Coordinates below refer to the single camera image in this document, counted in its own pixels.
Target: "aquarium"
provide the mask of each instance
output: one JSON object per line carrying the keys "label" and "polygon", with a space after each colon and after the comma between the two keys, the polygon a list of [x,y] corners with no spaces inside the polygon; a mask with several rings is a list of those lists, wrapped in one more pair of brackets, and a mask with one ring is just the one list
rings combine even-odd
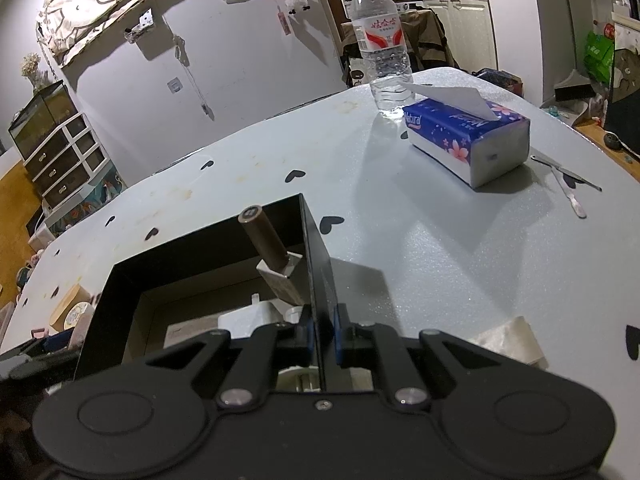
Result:
{"label": "aquarium", "polygon": [[40,90],[9,126],[22,158],[28,160],[53,130],[77,113],[62,81]]}

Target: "bottle label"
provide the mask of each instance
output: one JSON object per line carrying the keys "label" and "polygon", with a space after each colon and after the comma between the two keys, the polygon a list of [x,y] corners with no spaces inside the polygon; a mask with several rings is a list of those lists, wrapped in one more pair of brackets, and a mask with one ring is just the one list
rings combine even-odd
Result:
{"label": "bottle label", "polygon": [[375,52],[404,45],[404,34],[397,13],[353,20],[353,31],[361,52]]}

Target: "water bottle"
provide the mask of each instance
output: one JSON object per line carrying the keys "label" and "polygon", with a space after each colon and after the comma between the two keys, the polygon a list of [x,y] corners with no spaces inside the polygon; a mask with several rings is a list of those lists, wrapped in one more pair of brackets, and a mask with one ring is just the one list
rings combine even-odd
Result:
{"label": "water bottle", "polygon": [[402,107],[413,103],[415,94],[402,86],[414,78],[396,4],[353,0],[350,17],[378,109],[386,117],[401,117]]}

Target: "white shelf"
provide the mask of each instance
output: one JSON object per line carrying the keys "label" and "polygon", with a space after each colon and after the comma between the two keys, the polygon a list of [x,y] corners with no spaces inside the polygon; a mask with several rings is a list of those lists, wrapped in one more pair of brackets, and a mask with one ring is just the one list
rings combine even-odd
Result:
{"label": "white shelf", "polygon": [[640,32],[639,20],[635,20],[628,16],[623,16],[622,14],[619,14],[617,12],[611,13],[611,19],[613,20],[614,23],[622,25],[623,27],[626,27],[626,28],[632,28],[633,30],[637,30],[638,32]]}

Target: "brown cylinder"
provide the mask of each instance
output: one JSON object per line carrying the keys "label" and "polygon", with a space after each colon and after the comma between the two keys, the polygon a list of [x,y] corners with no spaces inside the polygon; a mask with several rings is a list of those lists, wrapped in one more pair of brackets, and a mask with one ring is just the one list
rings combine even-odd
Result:
{"label": "brown cylinder", "polygon": [[238,215],[238,221],[267,266],[282,272],[289,263],[289,255],[262,207],[249,206]]}

